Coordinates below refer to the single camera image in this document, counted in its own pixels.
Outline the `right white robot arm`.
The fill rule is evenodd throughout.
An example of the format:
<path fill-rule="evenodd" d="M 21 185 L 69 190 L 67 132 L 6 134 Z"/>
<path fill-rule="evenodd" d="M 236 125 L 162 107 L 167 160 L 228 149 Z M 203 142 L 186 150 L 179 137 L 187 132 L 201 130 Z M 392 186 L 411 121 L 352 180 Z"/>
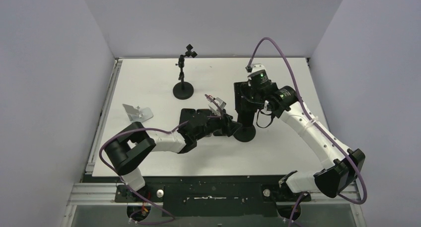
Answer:
<path fill-rule="evenodd" d="M 292 171 L 279 181 L 279 194 L 287 201 L 300 192 L 320 191 L 335 198 L 352 182 L 362 169 L 365 154 L 341 144 L 311 114 L 290 86 L 279 88 L 265 70 L 248 75 L 246 81 L 234 83 L 235 111 L 242 126 L 234 133 L 240 142 L 250 142 L 256 135 L 259 114 L 281 119 L 312 149 L 322 170 L 315 173 Z"/>

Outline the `black phone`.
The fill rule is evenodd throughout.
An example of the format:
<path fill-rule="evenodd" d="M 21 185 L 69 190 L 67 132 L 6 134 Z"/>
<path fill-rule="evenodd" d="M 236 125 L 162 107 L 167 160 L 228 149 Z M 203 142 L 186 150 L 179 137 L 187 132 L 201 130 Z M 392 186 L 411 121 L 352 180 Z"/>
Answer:
<path fill-rule="evenodd" d="M 190 121 L 196 114 L 196 109 L 182 108 L 180 111 L 179 124 Z"/>
<path fill-rule="evenodd" d="M 213 116 L 213 113 L 209 109 L 197 109 L 196 115 L 198 117 L 208 118 L 210 116 Z"/>
<path fill-rule="evenodd" d="M 254 104 L 243 99 L 235 101 L 235 110 L 237 112 L 237 122 L 243 127 L 253 126 L 254 116 L 257 108 Z"/>

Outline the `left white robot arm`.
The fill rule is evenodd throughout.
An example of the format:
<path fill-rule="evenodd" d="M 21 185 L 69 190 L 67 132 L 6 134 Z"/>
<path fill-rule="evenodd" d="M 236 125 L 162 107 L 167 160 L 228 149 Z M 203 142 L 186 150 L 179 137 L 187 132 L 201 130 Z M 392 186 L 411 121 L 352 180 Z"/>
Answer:
<path fill-rule="evenodd" d="M 198 140 L 211 136 L 233 136 L 241 123 L 227 113 L 219 116 L 209 109 L 183 108 L 180 123 L 171 131 L 146 128 L 136 121 L 109 139 L 100 149 L 110 163 L 107 165 L 128 186 L 127 195 L 135 202 L 147 197 L 148 188 L 142 177 L 140 164 L 151 152 L 188 153 L 197 147 Z"/>

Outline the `black phone stand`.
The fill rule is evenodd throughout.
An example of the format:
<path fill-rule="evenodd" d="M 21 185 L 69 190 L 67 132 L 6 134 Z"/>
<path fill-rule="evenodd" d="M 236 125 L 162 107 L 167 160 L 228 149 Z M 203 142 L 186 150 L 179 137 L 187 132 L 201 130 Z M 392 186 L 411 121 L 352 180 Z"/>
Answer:
<path fill-rule="evenodd" d="M 250 142 L 254 139 L 256 135 L 256 128 L 255 126 L 251 127 L 241 127 L 235 134 L 234 137 L 240 142 Z"/>
<path fill-rule="evenodd" d="M 179 82 L 174 85 L 172 92 L 174 97 L 180 100 L 189 99 L 194 94 L 193 85 L 185 81 L 184 66 L 186 58 L 195 58 L 198 54 L 193 51 L 191 44 L 187 45 L 186 49 L 187 51 L 179 56 L 178 62 L 175 64 L 180 69 L 178 76 Z"/>

